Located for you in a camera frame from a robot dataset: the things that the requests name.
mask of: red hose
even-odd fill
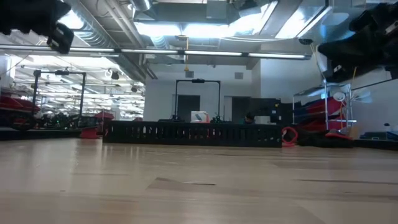
[[[292,131],[293,133],[294,133],[294,137],[293,137],[293,139],[292,140],[290,140],[290,141],[286,141],[284,138],[282,138],[282,142],[284,143],[284,147],[293,147],[294,146],[294,144],[296,143],[296,141],[297,141],[297,138],[299,137],[299,134],[298,134],[298,132],[294,129],[294,128],[292,128],[292,127],[284,127],[283,129],[282,129],[282,134],[286,131]]]

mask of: black fence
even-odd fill
[[[265,124],[110,121],[103,142],[189,146],[282,147],[282,128]]]

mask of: metal rack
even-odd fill
[[[349,126],[351,123],[355,123],[356,120],[353,120],[353,109],[352,109],[352,104],[351,104],[351,88],[348,88],[348,92],[346,94],[346,113],[345,113],[345,118],[346,119],[329,119],[329,114],[328,114],[328,97],[330,96],[330,90],[333,88],[341,88],[344,86],[347,86],[350,84],[346,83],[328,83],[326,80],[323,81],[323,85],[309,88],[307,90],[301,91],[300,93],[296,93],[293,95],[293,123],[295,124],[295,118],[302,117],[302,116],[311,116],[311,115],[316,115],[316,114],[325,114],[325,122],[326,122],[326,129],[329,130],[329,121],[337,121],[337,122],[346,122],[346,127]],[[317,112],[317,113],[312,113],[312,114],[306,114],[306,115],[295,115],[295,98],[297,97],[302,97],[302,96],[317,96],[317,95],[322,95],[325,94],[325,111],[322,112]]]

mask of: wall vent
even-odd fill
[[[185,78],[193,78],[193,71],[186,71]]]
[[[243,79],[243,72],[235,72],[235,79]]]

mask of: wooden floor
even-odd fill
[[[0,142],[0,223],[398,223],[398,152]]]

